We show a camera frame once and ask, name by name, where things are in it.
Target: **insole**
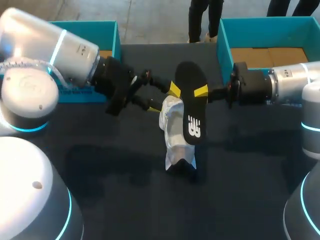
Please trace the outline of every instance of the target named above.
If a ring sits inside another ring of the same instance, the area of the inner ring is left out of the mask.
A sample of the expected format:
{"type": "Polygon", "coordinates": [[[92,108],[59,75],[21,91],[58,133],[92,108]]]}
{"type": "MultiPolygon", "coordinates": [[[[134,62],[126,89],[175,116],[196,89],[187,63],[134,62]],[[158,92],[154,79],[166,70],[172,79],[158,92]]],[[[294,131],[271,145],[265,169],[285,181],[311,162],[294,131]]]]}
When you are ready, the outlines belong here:
{"type": "Polygon", "coordinates": [[[183,136],[190,145],[206,137],[208,82],[201,68],[192,61],[181,62],[175,71],[175,85],[183,101],[183,136]]]}

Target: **person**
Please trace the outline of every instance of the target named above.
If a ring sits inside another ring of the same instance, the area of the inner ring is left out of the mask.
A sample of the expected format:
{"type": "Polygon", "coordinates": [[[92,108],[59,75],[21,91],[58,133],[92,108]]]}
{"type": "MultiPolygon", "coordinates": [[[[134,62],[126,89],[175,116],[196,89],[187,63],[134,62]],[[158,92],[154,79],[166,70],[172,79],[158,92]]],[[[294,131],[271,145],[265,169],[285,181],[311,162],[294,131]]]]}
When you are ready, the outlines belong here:
{"type": "MultiPolygon", "coordinates": [[[[300,0],[296,6],[294,17],[311,16],[319,6],[320,0],[300,0]]],[[[287,15],[290,0],[271,0],[267,17],[285,17],[287,15]]]]}
{"type": "Polygon", "coordinates": [[[191,0],[189,8],[188,43],[200,42],[202,15],[209,6],[209,32],[205,35],[206,43],[216,43],[224,0],[191,0]]]}

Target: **black table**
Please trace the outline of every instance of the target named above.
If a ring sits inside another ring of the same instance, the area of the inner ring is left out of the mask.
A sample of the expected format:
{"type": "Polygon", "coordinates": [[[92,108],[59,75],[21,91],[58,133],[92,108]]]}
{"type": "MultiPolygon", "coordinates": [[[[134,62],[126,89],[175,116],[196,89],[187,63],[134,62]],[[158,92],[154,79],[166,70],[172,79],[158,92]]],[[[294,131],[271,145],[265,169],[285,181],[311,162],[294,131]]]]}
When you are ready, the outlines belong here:
{"type": "MultiPolygon", "coordinates": [[[[172,79],[185,60],[221,84],[214,44],[123,45],[122,61],[172,79]]],[[[150,86],[144,96],[163,99],[150,86]]],[[[208,141],[196,149],[198,179],[165,173],[159,115],[129,106],[61,104],[32,140],[77,199],[84,240],[284,240],[283,208],[310,170],[300,147],[301,111],[287,106],[207,108],[208,141]]]]}

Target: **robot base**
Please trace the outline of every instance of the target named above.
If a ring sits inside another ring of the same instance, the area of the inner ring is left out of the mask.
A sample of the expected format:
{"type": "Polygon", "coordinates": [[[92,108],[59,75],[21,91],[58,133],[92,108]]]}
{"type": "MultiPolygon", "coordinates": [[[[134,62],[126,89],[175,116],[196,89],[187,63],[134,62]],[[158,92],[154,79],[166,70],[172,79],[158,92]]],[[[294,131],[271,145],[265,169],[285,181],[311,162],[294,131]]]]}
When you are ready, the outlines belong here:
{"type": "Polygon", "coordinates": [[[317,163],[285,204],[283,227],[288,240],[320,240],[319,184],[317,163]]]}
{"type": "Polygon", "coordinates": [[[0,137],[0,239],[82,240],[77,202],[34,144],[0,137]]]}

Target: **white shoe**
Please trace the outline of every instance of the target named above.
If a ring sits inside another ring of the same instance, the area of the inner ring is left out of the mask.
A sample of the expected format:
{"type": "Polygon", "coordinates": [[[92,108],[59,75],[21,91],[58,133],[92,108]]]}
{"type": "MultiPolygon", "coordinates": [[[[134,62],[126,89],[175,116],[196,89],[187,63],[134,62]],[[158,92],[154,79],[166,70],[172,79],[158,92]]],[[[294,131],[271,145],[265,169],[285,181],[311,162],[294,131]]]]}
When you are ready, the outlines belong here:
{"type": "MultiPolygon", "coordinates": [[[[188,43],[188,44],[190,43],[190,39],[188,39],[187,43],[188,43]]],[[[194,43],[194,42],[192,42],[192,43],[194,43]]],[[[198,44],[198,43],[201,43],[201,41],[197,41],[197,42],[196,42],[196,44],[198,44]]]]}
{"type": "Polygon", "coordinates": [[[209,33],[207,32],[204,38],[205,43],[214,43],[216,44],[218,40],[218,36],[210,37],[209,33]]]}
{"type": "Polygon", "coordinates": [[[165,170],[181,159],[196,167],[195,146],[186,142],[183,134],[184,103],[180,98],[167,96],[159,114],[159,127],[164,131],[166,145],[165,170]]]}

